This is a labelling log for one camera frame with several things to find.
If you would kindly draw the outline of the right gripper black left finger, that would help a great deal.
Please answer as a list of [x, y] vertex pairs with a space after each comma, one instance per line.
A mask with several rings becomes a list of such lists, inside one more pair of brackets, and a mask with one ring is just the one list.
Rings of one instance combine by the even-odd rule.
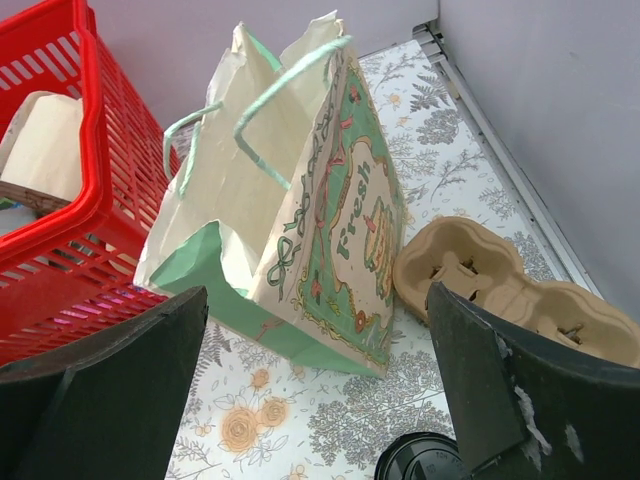
[[1, 369], [4, 479], [162, 479], [208, 317], [194, 287]]

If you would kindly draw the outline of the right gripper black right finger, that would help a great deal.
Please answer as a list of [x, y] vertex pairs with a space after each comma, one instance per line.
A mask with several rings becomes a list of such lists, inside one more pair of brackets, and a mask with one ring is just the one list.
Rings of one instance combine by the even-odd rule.
[[638, 478], [638, 369], [507, 322], [440, 282], [425, 305], [472, 478]]

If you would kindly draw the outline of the black coffee cup lid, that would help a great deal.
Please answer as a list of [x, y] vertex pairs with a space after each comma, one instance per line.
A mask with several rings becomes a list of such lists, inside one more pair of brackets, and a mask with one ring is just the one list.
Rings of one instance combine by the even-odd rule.
[[471, 479], [455, 440], [435, 432], [414, 432], [394, 440], [380, 455], [375, 480]]

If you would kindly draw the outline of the brown cardboard cup carrier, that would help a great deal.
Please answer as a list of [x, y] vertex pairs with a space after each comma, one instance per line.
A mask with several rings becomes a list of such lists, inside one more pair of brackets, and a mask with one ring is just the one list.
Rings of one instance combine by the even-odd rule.
[[462, 217], [431, 221], [396, 257], [393, 283], [422, 320], [427, 293], [441, 282], [480, 308], [520, 327], [620, 365], [639, 365], [639, 326], [583, 287], [535, 281], [508, 241]]

